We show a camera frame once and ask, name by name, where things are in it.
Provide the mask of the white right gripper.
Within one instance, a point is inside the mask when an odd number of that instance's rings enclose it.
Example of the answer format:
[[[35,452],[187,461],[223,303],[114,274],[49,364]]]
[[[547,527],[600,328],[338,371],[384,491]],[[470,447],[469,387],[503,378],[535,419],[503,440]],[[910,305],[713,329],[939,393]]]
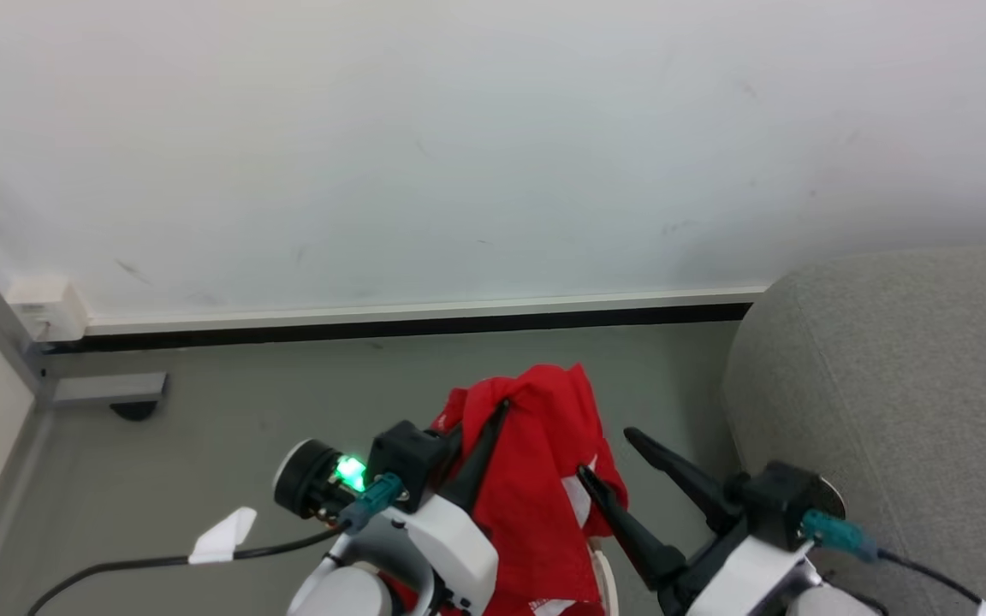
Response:
[[[623,436],[647,465],[673,480],[713,534],[724,536],[740,521],[742,510],[720,481],[641,429],[627,426]],[[646,588],[657,593],[664,615],[781,615],[821,585],[809,559],[814,542],[790,551],[746,536],[719,541],[692,563],[650,533],[590,467],[579,465],[576,477]]]

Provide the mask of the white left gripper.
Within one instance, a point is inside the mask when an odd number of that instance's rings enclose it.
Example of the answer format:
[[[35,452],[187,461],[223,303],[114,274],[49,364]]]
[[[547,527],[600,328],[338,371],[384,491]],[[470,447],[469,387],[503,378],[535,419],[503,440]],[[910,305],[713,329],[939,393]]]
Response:
[[[433,495],[406,515],[408,539],[433,572],[434,600],[428,613],[450,607],[463,615],[483,615],[496,591],[498,553],[471,515],[510,406],[509,399],[498,402],[465,457],[461,427],[453,429],[451,460],[458,464],[445,480],[445,499]]]

